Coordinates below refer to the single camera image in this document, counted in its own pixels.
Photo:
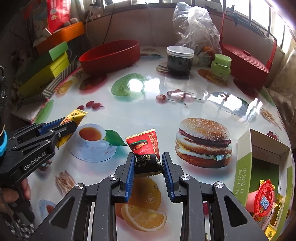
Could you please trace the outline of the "person left hand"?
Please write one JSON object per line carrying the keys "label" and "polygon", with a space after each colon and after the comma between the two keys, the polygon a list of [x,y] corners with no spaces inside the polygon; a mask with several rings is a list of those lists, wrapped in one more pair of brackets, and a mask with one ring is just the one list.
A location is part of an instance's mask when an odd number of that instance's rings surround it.
{"label": "person left hand", "polygon": [[[31,188],[28,183],[28,179],[26,178],[21,182],[21,187],[23,190],[24,197],[27,200],[31,199]],[[19,198],[18,192],[15,190],[9,189],[9,188],[3,188],[2,189],[3,198],[6,201],[6,203],[12,203],[15,202]],[[1,212],[7,213],[7,209],[5,208],[4,201],[1,199]]]}

